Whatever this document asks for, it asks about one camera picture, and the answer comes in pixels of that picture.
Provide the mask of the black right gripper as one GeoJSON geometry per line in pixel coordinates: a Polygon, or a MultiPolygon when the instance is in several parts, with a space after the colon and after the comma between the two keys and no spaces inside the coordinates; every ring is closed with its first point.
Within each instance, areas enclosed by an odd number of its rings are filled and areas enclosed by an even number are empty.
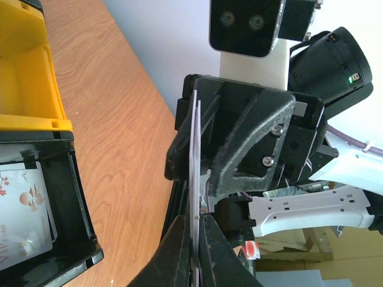
{"type": "Polygon", "coordinates": [[[220,105],[201,132],[201,162],[211,169],[209,195],[265,191],[307,180],[324,141],[326,118],[319,97],[207,75],[220,80],[220,105]]]}

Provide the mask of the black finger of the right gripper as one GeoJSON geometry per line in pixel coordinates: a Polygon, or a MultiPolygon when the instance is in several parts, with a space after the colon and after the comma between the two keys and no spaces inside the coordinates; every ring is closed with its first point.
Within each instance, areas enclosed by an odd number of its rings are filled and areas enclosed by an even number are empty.
{"type": "Polygon", "coordinates": [[[177,101],[175,130],[165,161],[165,178],[171,181],[185,181],[189,178],[189,147],[192,124],[193,100],[201,103],[201,132],[204,132],[218,111],[220,105],[220,80],[186,81],[183,96],[177,101]]]}

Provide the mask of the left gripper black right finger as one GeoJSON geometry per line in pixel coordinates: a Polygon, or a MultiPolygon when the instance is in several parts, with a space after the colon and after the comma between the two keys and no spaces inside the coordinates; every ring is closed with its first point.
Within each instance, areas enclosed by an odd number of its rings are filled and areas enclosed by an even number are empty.
{"type": "Polygon", "coordinates": [[[202,215],[199,226],[200,285],[246,287],[262,284],[238,260],[212,215],[202,215]]]}

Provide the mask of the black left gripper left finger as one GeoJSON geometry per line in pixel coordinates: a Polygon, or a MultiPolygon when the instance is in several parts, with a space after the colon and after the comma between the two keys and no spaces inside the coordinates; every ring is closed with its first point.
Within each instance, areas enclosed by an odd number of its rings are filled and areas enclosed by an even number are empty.
{"type": "Polygon", "coordinates": [[[190,224],[177,216],[152,259],[130,282],[129,286],[188,286],[190,278],[190,224]]]}

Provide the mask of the white VIP card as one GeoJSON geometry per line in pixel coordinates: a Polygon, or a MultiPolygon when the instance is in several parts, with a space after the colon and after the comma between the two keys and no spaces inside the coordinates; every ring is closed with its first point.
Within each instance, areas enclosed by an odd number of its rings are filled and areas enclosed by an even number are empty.
{"type": "Polygon", "coordinates": [[[189,201],[191,239],[191,286],[199,286],[201,102],[193,90],[189,148],[189,201]]]}

